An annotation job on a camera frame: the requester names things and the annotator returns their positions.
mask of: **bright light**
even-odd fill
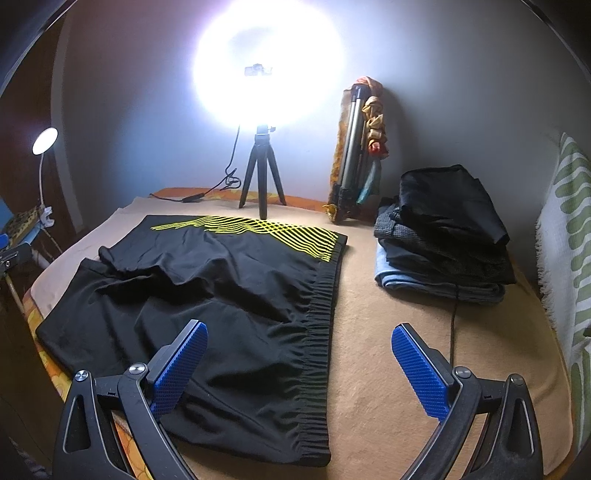
[[[245,77],[261,63],[271,76]],[[296,0],[238,0],[199,41],[193,79],[220,122],[285,125],[340,88],[343,50],[331,21]]]
[[[33,154],[41,155],[51,148],[57,139],[57,130],[53,127],[49,127],[47,130],[41,132],[41,134],[33,143]]]

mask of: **mini tripod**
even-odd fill
[[[255,163],[258,164],[257,176],[258,176],[258,201],[259,201],[259,216],[261,220],[267,219],[267,161],[269,162],[269,168],[273,175],[273,181],[275,181],[275,187],[277,188],[277,195],[279,195],[279,201],[282,205],[287,205],[285,201],[285,195],[283,194],[283,187],[281,185],[281,179],[279,177],[279,169],[277,168],[277,162],[275,160],[275,152],[270,143],[269,132],[274,132],[275,127],[269,129],[267,125],[259,125],[256,128],[255,144],[251,150],[251,156],[248,159],[248,166],[246,167],[246,174],[244,175],[244,186],[242,187],[242,195],[240,196],[240,204],[238,208],[244,207],[246,202],[246,195],[248,195],[248,188],[251,184],[252,174],[255,171]]]

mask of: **green and white blanket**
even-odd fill
[[[574,444],[591,433],[591,163],[567,134],[537,223],[543,304],[572,385]]]

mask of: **tripod leg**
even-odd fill
[[[261,220],[267,219],[267,150],[259,148],[257,155],[257,173],[259,187],[259,216]]]
[[[277,161],[275,160],[275,152],[273,152],[272,146],[269,145],[269,168],[273,175],[273,181],[275,181],[275,187],[277,187],[277,195],[279,195],[279,201],[282,205],[287,205],[285,201],[285,195],[283,194],[283,186],[281,185],[281,177],[279,176],[279,168],[277,168]]]
[[[256,147],[252,147],[251,156],[248,158],[248,166],[246,167],[246,173],[244,174],[244,185],[242,186],[242,194],[240,195],[240,203],[238,208],[244,207],[246,203],[246,195],[248,195],[248,189],[251,186],[252,174],[255,171],[256,163]]]

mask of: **yellow stripe pattern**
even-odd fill
[[[188,222],[153,226],[152,230],[168,230],[188,226],[201,227],[208,232],[234,233],[253,232],[271,235],[288,247],[325,262],[330,261],[339,236],[325,228],[289,225],[251,218],[234,218],[207,215]]]

